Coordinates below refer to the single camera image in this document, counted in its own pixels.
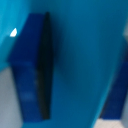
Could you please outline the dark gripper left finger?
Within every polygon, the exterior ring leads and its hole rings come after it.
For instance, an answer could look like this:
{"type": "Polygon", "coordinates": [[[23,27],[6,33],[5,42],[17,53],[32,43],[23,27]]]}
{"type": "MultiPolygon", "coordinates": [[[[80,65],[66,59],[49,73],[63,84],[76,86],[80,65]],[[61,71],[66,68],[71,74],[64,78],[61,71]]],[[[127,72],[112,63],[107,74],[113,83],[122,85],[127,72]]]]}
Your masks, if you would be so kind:
{"type": "Polygon", "coordinates": [[[24,121],[50,118],[53,43],[50,14],[30,14],[8,57],[24,121]]]}

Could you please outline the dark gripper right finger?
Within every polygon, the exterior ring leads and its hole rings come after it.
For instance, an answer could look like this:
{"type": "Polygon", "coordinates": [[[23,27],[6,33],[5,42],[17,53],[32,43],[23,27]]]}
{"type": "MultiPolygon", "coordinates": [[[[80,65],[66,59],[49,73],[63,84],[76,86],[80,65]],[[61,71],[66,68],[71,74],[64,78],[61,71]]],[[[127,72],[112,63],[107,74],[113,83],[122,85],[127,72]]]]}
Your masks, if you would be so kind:
{"type": "Polygon", "coordinates": [[[116,78],[111,86],[106,102],[100,114],[101,119],[119,120],[121,118],[127,91],[128,44],[125,44],[122,52],[122,63],[119,66],[116,78]]]}

